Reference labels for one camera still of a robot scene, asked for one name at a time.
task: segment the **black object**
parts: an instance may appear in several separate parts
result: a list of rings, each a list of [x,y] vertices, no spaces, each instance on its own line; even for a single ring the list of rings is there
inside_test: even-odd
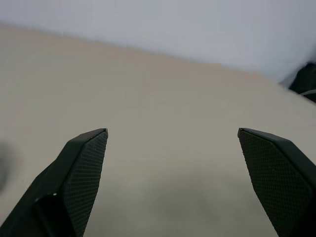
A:
[[[316,236],[316,166],[289,140],[240,128],[253,189],[280,237]]]
[[[106,129],[70,140],[0,227],[0,237],[81,237],[98,192]]]
[[[303,94],[316,89],[316,64],[308,63],[298,71],[294,82],[289,87],[290,90],[298,94]],[[316,103],[316,92],[312,94],[303,94],[304,97]]]

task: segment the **table surface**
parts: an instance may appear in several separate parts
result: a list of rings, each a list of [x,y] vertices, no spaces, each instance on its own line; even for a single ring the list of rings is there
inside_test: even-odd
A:
[[[277,236],[237,138],[292,140],[314,163],[315,105],[256,73],[0,25],[0,221],[80,133],[109,130],[85,236]]]

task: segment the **beige tabletop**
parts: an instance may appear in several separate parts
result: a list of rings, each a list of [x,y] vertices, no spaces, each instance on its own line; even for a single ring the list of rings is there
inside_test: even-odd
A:
[[[314,104],[255,73],[0,26],[2,222],[80,133],[109,139],[87,237],[273,237],[239,127],[316,161]]]

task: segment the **white wall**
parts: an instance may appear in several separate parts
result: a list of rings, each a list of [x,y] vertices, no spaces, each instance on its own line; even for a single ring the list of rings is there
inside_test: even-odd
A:
[[[313,57],[314,0],[1,0],[0,21],[258,71]]]

